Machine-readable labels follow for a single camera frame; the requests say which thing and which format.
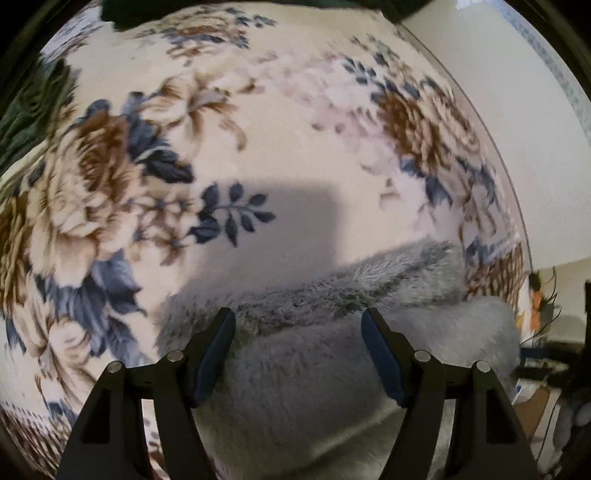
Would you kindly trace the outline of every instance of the fluffy gray blanket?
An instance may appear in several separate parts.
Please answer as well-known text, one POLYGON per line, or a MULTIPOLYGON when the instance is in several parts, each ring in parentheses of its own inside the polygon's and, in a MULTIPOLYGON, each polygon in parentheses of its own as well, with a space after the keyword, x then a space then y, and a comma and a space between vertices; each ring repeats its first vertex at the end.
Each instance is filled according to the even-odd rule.
MULTIPOLYGON (((165 306, 162 354, 183 348, 219 307, 238 323, 223 377, 194 414, 221 476, 379 477, 404 410, 385 395, 362 340, 366 306, 416 349, 448 364, 487 360, 507 381, 519 355, 513 313, 496 297, 463 302, 463 267, 460 249, 424 241, 277 291, 203 299, 187 285, 165 306)), ((433 474, 452 418, 449 404, 433 474)))

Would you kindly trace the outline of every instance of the floral print fabric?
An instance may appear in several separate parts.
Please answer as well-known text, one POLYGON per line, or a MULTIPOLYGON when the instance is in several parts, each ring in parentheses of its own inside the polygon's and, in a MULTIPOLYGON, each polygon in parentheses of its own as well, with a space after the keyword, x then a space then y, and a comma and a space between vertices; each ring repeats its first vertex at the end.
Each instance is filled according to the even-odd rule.
POLYGON ((519 239, 452 87, 379 15, 315 12, 194 7, 62 49, 73 116, 0 211, 5 369, 22 373, 3 400, 72 425, 109 361, 156 359, 159 309, 195 276, 231 295, 430 235, 463 245, 470 293, 516 302, 519 239))

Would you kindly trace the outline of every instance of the blue gripper pad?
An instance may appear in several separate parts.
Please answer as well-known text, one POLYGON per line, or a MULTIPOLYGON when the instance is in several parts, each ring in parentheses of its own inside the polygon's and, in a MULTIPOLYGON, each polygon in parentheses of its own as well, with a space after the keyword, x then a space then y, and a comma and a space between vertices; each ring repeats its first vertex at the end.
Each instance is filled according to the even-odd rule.
POLYGON ((386 395, 400 406, 406 405, 407 393, 402 386, 402 371, 386 339, 374 322, 369 310, 361 316, 361 335, 369 350, 375 368, 382 379, 386 395))
POLYGON ((230 350, 236 333, 236 316, 229 310, 215 337, 209 343, 205 355, 197 369, 196 386, 193 391, 193 402, 198 407, 213 393, 217 378, 222 372, 223 363, 230 350))

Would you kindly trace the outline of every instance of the silver screw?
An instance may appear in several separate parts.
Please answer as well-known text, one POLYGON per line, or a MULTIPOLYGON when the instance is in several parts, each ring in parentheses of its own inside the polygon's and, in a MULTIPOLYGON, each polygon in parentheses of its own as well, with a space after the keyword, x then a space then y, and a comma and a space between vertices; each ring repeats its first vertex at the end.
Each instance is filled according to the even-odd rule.
POLYGON ((181 350, 173 350, 166 358, 169 362, 180 362, 183 359, 183 353, 181 350))
POLYGON ((115 360, 114 362, 111 362, 109 365, 107 365, 107 371, 110 374, 115 374, 119 370, 121 370, 122 367, 123 367, 123 364, 121 362, 119 362, 118 360, 115 360))
POLYGON ((422 363, 428 362, 431 359, 431 354, 425 350, 417 350, 414 352, 414 357, 422 363))
POLYGON ((491 365, 488 362, 485 362, 484 360, 476 362, 476 368, 484 374, 487 374, 491 371, 491 365))

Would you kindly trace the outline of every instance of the gray plush cloth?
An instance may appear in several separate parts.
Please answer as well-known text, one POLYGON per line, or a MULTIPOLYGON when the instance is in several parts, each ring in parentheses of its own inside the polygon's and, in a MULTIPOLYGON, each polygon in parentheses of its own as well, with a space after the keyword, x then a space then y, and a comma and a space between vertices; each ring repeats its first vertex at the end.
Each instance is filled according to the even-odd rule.
MULTIPOLYGON (((461 251, 419 242, 281 291, 206 301, 187 286, 165 309, 158 347, 183 348, 218 307, 236 312, 240 340, 195 411, 224 478, 377 479, 404 411, 382 389, 361 311, 377 307, 413 347, 442 362, 484 359, 506 379, 519 355, 511 309, 494 297, 461 302, 463 293, 461 251)), ((434 470, 452 417, 448 405, 434 470)))

